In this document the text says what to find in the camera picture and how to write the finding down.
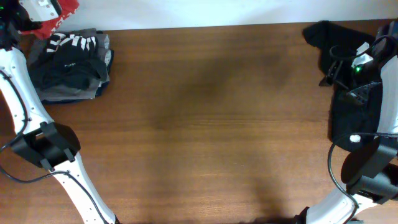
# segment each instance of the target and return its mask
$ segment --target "black garment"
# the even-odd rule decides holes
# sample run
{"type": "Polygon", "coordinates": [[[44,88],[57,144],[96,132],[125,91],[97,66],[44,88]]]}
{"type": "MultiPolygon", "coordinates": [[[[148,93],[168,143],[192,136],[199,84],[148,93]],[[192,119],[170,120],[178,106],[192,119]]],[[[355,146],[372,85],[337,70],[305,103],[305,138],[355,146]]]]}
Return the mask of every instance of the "black garment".
{"type": "Polygon", "coordinates": [[[106,64],[97,56],[96,37],[95,41],[90,42],[79,37],[75,45],[73,44],[75,37],[64,43],[61,40],[62,45],[51,44],[51,41],[60,41],[57,37],[59,36],[53,35],[49,39],[48,47],[30,67],[29,75],[35,88],[46,90],[53,86],[65,85],[86,90],[93,78],[106,81],[106,64]]]}
{"type": "Polygon", "coordinates": [[[333,59],[329,50],[339,45],[335,54],[349,56],[347,49],[356,53],[363,43],[372,44],[375,37],[356,30],[348,29],[329,21],[321,21],[303,30],[303,36],[308,44],[318,47],[321,50],[320,70],[327,75],[333,59]]]}
{"type": "MultiPolygon", "coordinates": [[[[337,55],[350,56],[356,54],[356,49],[364,42],[372,44],[375,37],[351,30],[345,27],[332,24],[329,21],[318,22],[303,30],[303,36],[308,44],[318,47],[321,50],[319,61],[320,70],[327,75],[329,68],[334,60],[330,57],[329,50],[336,45],[340,47],[334,52],[337,55]]],[[[340,75],[347,78],[351,75],[351,64],[345,66],[340,75]]],[[[382,86],[378,86],[371,90],[369,101],[367,104],[358,106],[349,103],[345,98],[345,90],[336,86],[333,102],[331,106],[331,140],[335,140],[341,135],[365,132],[374,133],[377,131],[380,120],[382,86]]],[[[351,142],[349,138],[342,139],[338,142],[338,146],[349,152],[353,152],[362,148],[371,142],[373,137],[361,137],[358,143],[351,142]]]]}

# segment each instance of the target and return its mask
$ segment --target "robotic arm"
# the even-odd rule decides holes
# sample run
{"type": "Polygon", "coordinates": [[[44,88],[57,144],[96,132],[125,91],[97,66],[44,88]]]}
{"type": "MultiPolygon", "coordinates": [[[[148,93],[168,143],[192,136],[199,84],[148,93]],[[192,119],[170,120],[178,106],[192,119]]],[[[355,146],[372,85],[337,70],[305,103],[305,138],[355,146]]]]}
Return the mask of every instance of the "robotic arm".
{"type": "MultiPolygon", "coordinates": [[[[46,177],[54,176],[60,182],[84,223],[119,223],[84,169],[75,133],[69,127],[55,123],[42,106],[30,81],[25,57],[17,48],[18,38],[13,30],[33,29],[40,22],[57,17],[61,10],[57,1],[24,0],[24,7],[17,1],[2,3],[11,9],[7,12],[0,10],[0,89],[17,133],[10,144],[12,150],[37,167],[48,170],[50,174],[46,177]]],[[[383,61],[381,78],[384,91],[379,132],[398,133],[398,59],[395,54],[383,61]]],[[[398,168],[390,164],[397,155],[396,139],[383,137],[375,139],[366,149],[352,153],[342,170],[348,193],[335,189],[318,205],[307,207],[297,215],[293,223],[347,223],[367,208],[398,200],[398,168]]],[[[11,177],[1,167],[0,171],[18,182],[33,182],[11,177]]]]}

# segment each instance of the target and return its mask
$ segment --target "wire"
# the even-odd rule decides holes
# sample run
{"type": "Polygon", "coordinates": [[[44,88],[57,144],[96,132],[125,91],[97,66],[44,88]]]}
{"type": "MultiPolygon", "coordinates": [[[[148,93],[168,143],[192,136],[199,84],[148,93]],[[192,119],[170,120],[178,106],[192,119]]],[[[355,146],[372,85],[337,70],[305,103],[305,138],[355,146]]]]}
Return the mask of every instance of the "wire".
{"type": "Polygon", "coordinates": [[[329,149],[329,153],[328,153],[328,171],[329,171],[329,175],[331,180],[333,181],[333,183],[336,185],[336,187],[338,188],[338,190],[343,193],[345,196],[347,196],[349,199],[351,199],[354,203],[354,209],[353,212],[351,213],[351,215],[348,217],[348,219],[344,222],[344,224],[347,224],[351,219],[354,218],[356,211],[359,208],[359,204],[358,202],[355,200],[355,198],[350,195],[336,180],[335,175],[333,174],[333,170],[331,168],[331,156],[333,155],[333,150],[335,148],[335,146],[337,145],[337,143],[339,141],[341,141],[344,138],[347,138],[348,136],[351,135],[359,135],[359,136],[381,136],[381,137],[390,137],[390,138],[396,138],[398,137],[398,134],[387,134],[387,133],[351,133],[351,134],[343,134],[342,136],[338,137],[336,140],[333,141],[333,144],[330,146],[329,149]]]}
{"type": "Polygon", "coordinates": [[[354,59],[356,59],[356,58],[358,58],[358,57],[360,57],[360,56],[362,56],[362,55],[364,55],[364,54],[370,53],[370,51],[372,51],[373,47],[376,46],[376,44],[380,43],[380,42],[381,42],[382,40],[384,40],[384,39],[390,39],[390,40],[392,40],[396,45],[398,45],[398,40],[395,39],[393,36],[391,36],[391,35],[383,35],[383,36],[377,38],[377,39],[373,42],[373,44],[369,46],[368,49],[366,49],[364,52],[362,52],[362,53],[360,53],[360,54],[358,54],[358,55],[351,56],[351,57],[339,57],[339,56],[336,56],[336,55],[333,53],[333,51],[334,51],[337,47],[339,47],[339,45],[336,45],[336,46],[332,47],[332,48],[329,50],[329,54],[330,54],[330,56],[331,56],[333,59],[339,60],[339,61],[350,61],[350,60],[354,60],[354,59]]]}
{"type": "MultiPolygon", "coordinates": [[[[0,153],[2,153],[3,150],[5,150],[6,148],[10,147],[10,146],[13,145],[16,141],[18,141],[21,137],[23,137],[23,132],[25,131],[25,129],[26,129],[26,127],[27,127],[28,122],[29,122],[30,119],[27,117],[26,105],[25,105],[24,101],[22,100],[22,97],[21,97],[21,95],[19,94],[18,89],[16,88],[16,86],[15,86],[15,85],[13,84],[13,82],[11,81],[11,78],[10,78],[9,76],[7,76],[2,70],[0,70],[0,73],[1,73],[1,75],[3,76],[3,79],[6,80],[6,81],[8,81],[8,83],[9,83],[10,86],[11,86],[11,88],[14,90],[15,94],[17,95],[18,100],[19,100],[19,103],[20,103],[21,106],[22,106],[22,110],[23,110],[23,112],[24,112],[24,117],[25,117],[25,118],[23,119],[24,125],[22,126],[21,130],[17,133],[16,137],[14,137],[11,141],[9,141],[9,142],[6,143],[5,145],[3,145],[3,147],[1,147],[0,153]]],[[[76,178],[74,178],[74,176],[72,176],[69,172],[65,172],[65,171],[56,171],[56,172],[53,172],[53,173],[51,173],[51,174],[47,174],[47,175],[43,175],[43,176],[38,177],[38,178],[34,178],[34,179],[32,179],[32,180],[21,180],[21,179],[18,179],[18,178],[16,178],[16,177],[13,177],[13,176],[12,176],[11,174],[9,174],[6,170],[4,170],[4,168],[3,168],[1,165],[0,165],[0,172],[3,173],[3,174],[4,174],[6,177],[8,177],[9,179],[11,179],[11,180],[13,180],[13,181],[15,181],[15,182],[18,182],[18,183],[20,183],[20,184],[31,184],[31,183],[34,183],[34,182],[38,182],[38,181],[40,181],[40,180],[47,179],[47,178],[49,178],[49,177],[53,177],[53,176],[55,176],[55,175],[65,175],[65,176],[71,178],[71,179],[82,189],[82,191],[84,191],[84,193],[87,194],[87,197],[88,197],[88,198],[91,200],[91,202],[93,203],[95,210],[98,212],[98,215],[99,215],[99,217],[102,219],[102,221],[104,222],[104,224],[109,224],[109,223],[105,220],[104,216],[102,215],[100,209],[98,208],[96,202],[94,201],[93,196],[91,196],[90,193],[87,191],[87,189],[85,189],[84,186],[82,186],[82,184],[79,183],[79,181],[77,181],[76,178]]]]}

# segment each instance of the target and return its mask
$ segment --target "black fabric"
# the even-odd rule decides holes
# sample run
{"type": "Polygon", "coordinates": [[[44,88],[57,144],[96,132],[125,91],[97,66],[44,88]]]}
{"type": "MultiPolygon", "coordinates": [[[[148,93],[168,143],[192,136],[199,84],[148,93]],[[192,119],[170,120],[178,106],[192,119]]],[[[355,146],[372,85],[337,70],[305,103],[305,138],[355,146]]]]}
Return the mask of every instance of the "black fabric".
{"type": "MultiPolygon", "coordinates": [[[[58,37],[53,35],[49,39],[47,49],[51,48],[50,41],[58,37]]],[[[36,63],[29,69],[30,79],[36,88],[46,90],[57,85],[86,90],[91,79],[106,81],[106,64],[97,56],[98,44],[93,41],[86,42],[81,47],[83,38],[79,38],[76,46],[72,45],[73,39],[58,45],[55,52],[47,49],[40,54],[36,63]]]]}
{"type": "MultiPolygon", "coordinates": [[[[356,49],[363,45],[364,42],[372,44],[375,40],[375,37],[369,34],[341,27],[329,21],[321,21],[305,28],[303,30],[303,36],[308,44],[321,50],[319,67],[325,75],[328,74],[329,68],[334,62],[329,54],[329,50],[332,47],[339,45],[340,48],[336,49],[335,54],[349,56],[354,55],[356,49]]],[[[351,76],[352,69],[350,65],[351,64],[344,67],[344,70],[340,73],[341,76],[345,78],[351,76]]],[[[379,74],[375,73],[374,77],[377,79],[379,74]]],[[[376,132],[380,119],[382,86],[380,85],[372,89],[368,103],[362,106],[347,101],[345,97],[346,90],[339,86],[335,87],[335,94],[333,96],[330,112],[331,140],[343,134],[354,132],[376,132]]],[[[353,152],[370,141],[372,141],[372,137],[362,137],[361,141],[358,143],[351,142],[349,138],[347,138],[339,141],[337,145],[342,149],[353,152]]]]}
{"type": "Polygon", "coordinates": [[[373,43],[375,37],[353,29],[348,29],[329,21],[321,21],[303,30],[303,36],[308,44],[318,47],[321,50],[320,70],[326,75],[333,60],[329,55],[329,50],[336,45],[337,55],[349,56],[347,49],[356,52],[356,49],[364,42],[373,43]]]}

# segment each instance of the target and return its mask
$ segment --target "wooden surface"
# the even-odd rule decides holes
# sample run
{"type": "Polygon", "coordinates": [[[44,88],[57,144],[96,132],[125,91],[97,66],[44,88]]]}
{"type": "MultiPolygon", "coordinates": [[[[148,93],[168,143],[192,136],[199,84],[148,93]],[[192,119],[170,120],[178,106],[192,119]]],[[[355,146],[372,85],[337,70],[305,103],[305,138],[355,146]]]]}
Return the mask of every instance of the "wooden surface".
{"type": "MultiPolygon", "coordinates": [[[[342,22],[375,34],[386,21],[342,22]]],[[[115,59],[104,95],[46,106],[80,138],[99,194],[123,223],[237,223],[292,217],[333,189],[326,169],[331,88],[320,88],[310,24],[109,31],[115,59]]],[[[12,123],[1,107],[1,143],[12,123]]],[[[340,173],[347,153],[337,151],[340,173]]],[[[1,164],[42,170],[7,150],[1,164]]],[[[83,223],[55,179],[0,175],[1,223],[83,223]]],[[[397,223],[397,203],[366,210],[397,223]]]]}

